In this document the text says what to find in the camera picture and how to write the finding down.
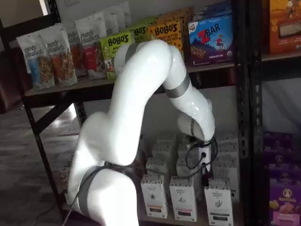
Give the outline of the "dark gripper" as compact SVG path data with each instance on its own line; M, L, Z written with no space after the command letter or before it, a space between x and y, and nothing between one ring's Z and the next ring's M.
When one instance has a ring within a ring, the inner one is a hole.
M204 167L201 170L201 182L203 187L209 186L209 179L213 178L213 171L210 169L209 171Z

